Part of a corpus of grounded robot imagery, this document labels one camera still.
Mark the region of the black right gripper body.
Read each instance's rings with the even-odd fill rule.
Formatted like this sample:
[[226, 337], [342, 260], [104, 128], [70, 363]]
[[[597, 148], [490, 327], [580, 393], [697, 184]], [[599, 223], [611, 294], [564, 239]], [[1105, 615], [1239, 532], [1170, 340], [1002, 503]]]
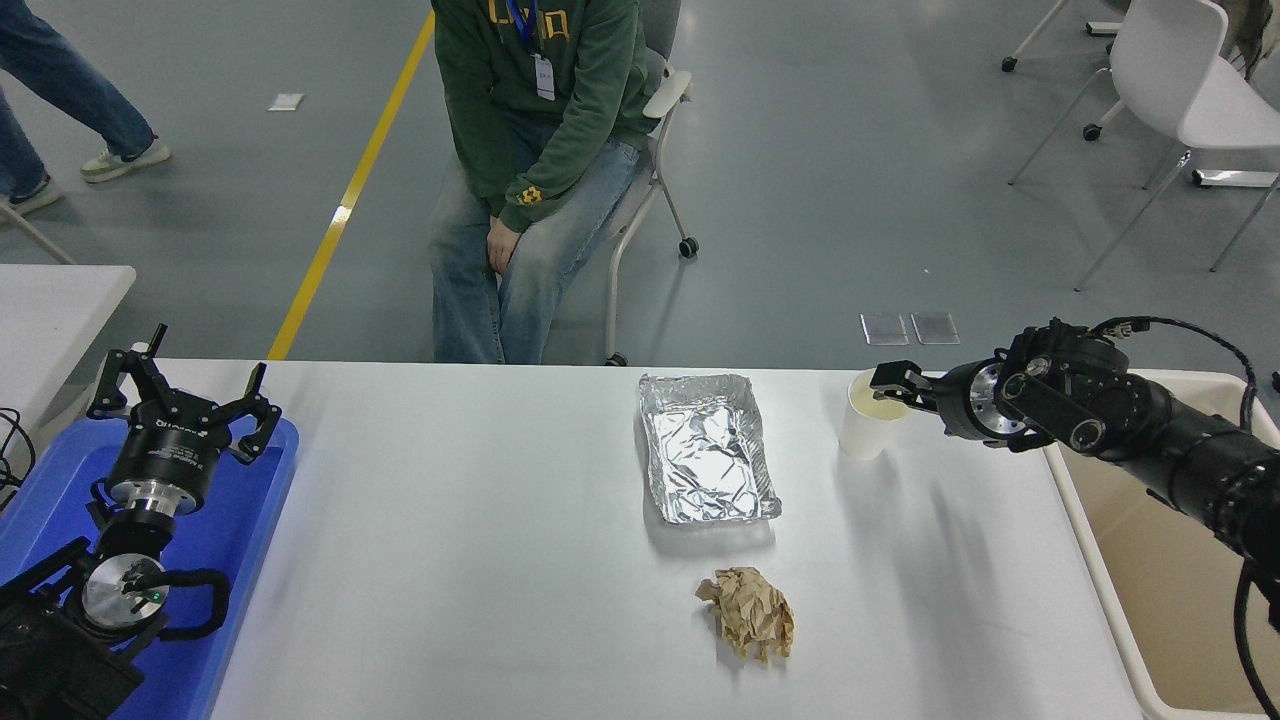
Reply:
[[934, 380], [934, 401], [946, 436], [993, 439], [993, 360], [974, 361]]

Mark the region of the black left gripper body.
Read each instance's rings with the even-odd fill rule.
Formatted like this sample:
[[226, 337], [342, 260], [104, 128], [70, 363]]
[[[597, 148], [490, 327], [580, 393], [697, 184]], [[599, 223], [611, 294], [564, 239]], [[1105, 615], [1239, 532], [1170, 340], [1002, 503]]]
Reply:
[[131, 428], [110, 470], [110, 492], [127, 484], [157, 482], [187, 495], [206, 495], [221, 452], [230, 443], [229, 421], [210, 402], [141, 402], [129, 410]]

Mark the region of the person's left hand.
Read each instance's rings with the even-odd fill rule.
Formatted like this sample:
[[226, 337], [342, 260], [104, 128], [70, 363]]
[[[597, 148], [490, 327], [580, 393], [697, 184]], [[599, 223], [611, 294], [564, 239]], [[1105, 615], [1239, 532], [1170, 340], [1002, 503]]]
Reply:
[[490, 218], [486, 236], [486, 258], [490, 268], [498, 275], [506, 275], [522, 237], [521, 232], [511, 229], [499, 217]]

